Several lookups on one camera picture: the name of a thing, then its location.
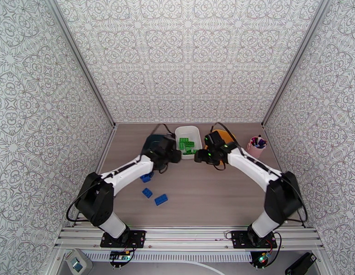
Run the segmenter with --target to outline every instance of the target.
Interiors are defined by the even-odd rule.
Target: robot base
[[[251,241],[248,237],[248,231],[231,231],[231,240],[234,249],[270,249],[271,245],[273,249],[277,248],[277,242],[273,232],[269,233],[265,238],[263,238],[257,246],[253,246],[251,244]]]
[[[102,236],[102,248],[143,248],[146,231],[129,231],[128,236],[115,239],[105,232]]]

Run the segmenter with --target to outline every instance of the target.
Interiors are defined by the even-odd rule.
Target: pen holder
[[[263,150],[266,149],[266,146],[263,148],[257,148],[254,145],[252,145],[250,142],[252,140],[255,141],[256,138],[258,137],[252,137],[251,140],[248,142],[248,146],[246,147],[246,152],[249,153],[254,158],[259,158]]]

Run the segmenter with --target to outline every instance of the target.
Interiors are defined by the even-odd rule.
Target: wall
[[[57,0],[116,122],[260,122],[319,0]]]
[[[43,273],[110,130],[44,1],[0,0],[0,274]]]
[[[337,274],[355,274],[355,0],[334,0],[266,130]]]

